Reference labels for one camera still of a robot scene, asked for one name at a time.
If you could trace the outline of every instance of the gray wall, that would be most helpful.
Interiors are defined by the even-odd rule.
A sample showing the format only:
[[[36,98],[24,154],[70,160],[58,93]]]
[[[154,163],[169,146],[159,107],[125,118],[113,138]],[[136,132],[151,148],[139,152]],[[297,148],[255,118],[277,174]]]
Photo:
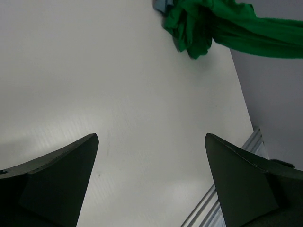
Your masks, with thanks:
[[[245,0],[259,17],[303,20],[302,0]],[[303,59],[273,59],[232,51],[253,125],[270,158],[303,169]]]

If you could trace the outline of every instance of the gray cloth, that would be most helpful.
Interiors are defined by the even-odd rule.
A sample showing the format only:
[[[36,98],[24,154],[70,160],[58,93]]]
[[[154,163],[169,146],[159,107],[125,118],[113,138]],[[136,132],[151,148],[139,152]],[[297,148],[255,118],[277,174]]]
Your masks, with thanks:
[[[174,6],[173,0],[156,0],[154,8],[161,13],[167,14],[168,10]]]

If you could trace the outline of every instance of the crumpled green cloth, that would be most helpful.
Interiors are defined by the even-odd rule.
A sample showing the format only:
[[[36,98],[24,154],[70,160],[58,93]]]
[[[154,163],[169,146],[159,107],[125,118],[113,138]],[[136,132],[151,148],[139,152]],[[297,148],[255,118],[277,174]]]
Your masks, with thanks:
[[[194,59],[212,40],[259,56],[303,58],[302,21],[258,18],[252,5],[234,0],[174,0],[164,28]]]

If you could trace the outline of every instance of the table surface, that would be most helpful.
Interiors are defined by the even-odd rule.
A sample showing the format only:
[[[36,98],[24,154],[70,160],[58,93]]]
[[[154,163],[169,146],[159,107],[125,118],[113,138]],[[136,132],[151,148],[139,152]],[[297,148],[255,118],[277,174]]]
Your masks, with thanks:
[[[0,169],[97,133],[79,227],[180,226],[213,184],[206,133],[252,133],[229,49],[178,53],[151,0],[10,0],[0,15]]]

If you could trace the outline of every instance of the white table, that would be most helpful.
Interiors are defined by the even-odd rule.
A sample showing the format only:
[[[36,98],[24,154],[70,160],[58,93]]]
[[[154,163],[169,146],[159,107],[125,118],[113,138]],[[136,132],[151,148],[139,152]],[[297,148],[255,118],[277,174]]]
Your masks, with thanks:
[[[151,0],[0,2],[0,169],[91,132],[79,227],[177,227],[213,184],[204,137],[252,133],[229,49],[178,53]]]

